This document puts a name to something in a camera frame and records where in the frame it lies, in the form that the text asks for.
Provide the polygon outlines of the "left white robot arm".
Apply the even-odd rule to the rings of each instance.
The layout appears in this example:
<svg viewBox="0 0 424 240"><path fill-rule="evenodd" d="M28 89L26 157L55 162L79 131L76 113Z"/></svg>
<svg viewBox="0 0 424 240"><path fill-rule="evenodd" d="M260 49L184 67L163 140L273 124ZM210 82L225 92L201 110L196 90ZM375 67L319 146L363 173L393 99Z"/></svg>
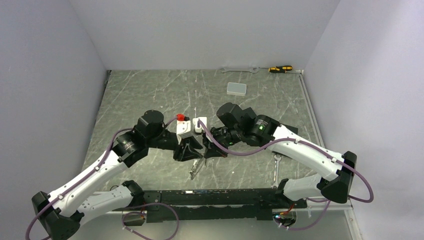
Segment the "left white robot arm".
<svg viewBox="0 0 424 240"><path fill-rule="evenodd" d="M146 157L151 148L171 150L174 160L180 162L199 159L202 146L195 135L208 128L207 118L178 114L174 121L176 132L171 132L160 111L146 111L135 126L117 131L104 153L83 172L50 193L36 193L31 199L35 220L48 239L67 240L82 225L112 210L139 209L145 193L133 180L99 195L95 190Z"/></svg>

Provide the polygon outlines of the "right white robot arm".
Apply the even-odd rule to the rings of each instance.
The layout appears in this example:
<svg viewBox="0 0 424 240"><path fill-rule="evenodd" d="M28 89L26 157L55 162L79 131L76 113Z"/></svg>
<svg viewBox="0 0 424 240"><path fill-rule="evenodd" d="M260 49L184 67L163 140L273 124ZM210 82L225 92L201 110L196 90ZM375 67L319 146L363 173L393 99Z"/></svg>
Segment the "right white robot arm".
<svg viewBox="0 0 424 240"><path fill-rule="evenodd" d="M357 155L334 152L297 135L288 126L267 115L257 115L252 108L241 109L227 102L216 112L222 127L207 128L207 119L193 121L196 130L205 134L211 149L222 156L250 156L263 150L291 158L315 171L299 179L283 179L276 188L275 200L287 208L293 202L323 197L344 204L349 198Z"/></svg>

